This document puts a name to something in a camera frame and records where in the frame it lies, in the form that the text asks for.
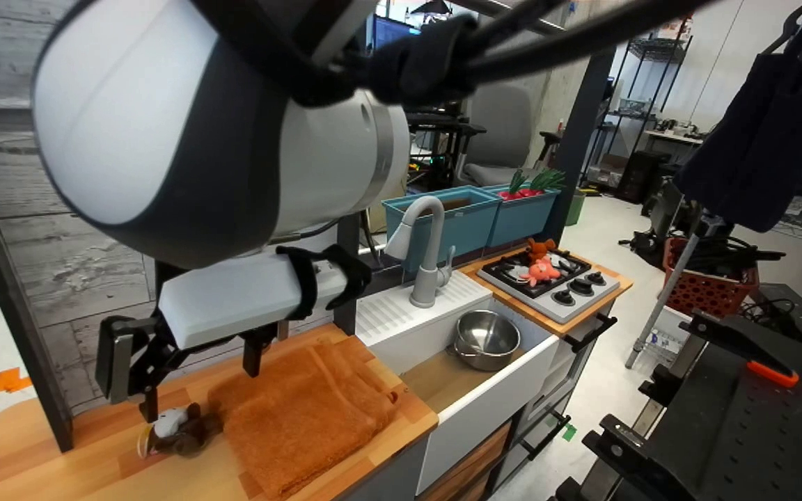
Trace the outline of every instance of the kitchen counter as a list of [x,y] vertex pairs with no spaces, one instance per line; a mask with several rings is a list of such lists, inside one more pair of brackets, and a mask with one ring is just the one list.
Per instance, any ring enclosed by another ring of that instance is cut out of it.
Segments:
[[[270,349],[280,355],[309,340],[348,340],[335,326],[312,329]],[[294,499],[337,499],[418,442],[437,426],[437,415],[405,387],[377,355],[367,369],[398,392],[392,422],[366,449],[312,478]],[[161,408],[199,400],[242,374],[241,358],[161,383]],[[199,457],[146,457],[147,426],[138,404],[88,413],[76,419],[76,452],[62,453],[50,438],[40,400],[25,400],[0,415],[0,499],[249,499],[235,464],[235,452],[214,435]]]
[[480,269],[502,257],[511,252],[521,252],[526,247],[512,247],[512,251],[502,251],[502,252],[491,252],[483,258],[473,258],[463,268],[465,275],[470,275],[473,282],[480,282],[483,287],[489,287],[493,291],[493,297],[500,297],[502,304],[508,304],[511,310],[519,310],[521,315],[526,315],[530,319],[536,319],[539,326],[544,326],[547,330],[558,335],[558,336],[568,336],[572,330],[578,330],[586,319],[592,319],[594,315],[606,311],[611,304],[617,304],[628,290],[632,290],[632,279],[607,269],[586,257],[578,257],[582,261],[587,261],[592,268],[597,268],[606,275],[612,275],[621,287],[611,294],[606,294],[601,301],[592,304],[587,310],[582,310],[578,317],[572,317],[568,322],[555,322],[547,315],[540,315],[539,310],[532,310],[530,304],[525,304],[521,297],[511,294],[508,290],[500,290],[497,283],[491,283],[489,279],[480,275]]

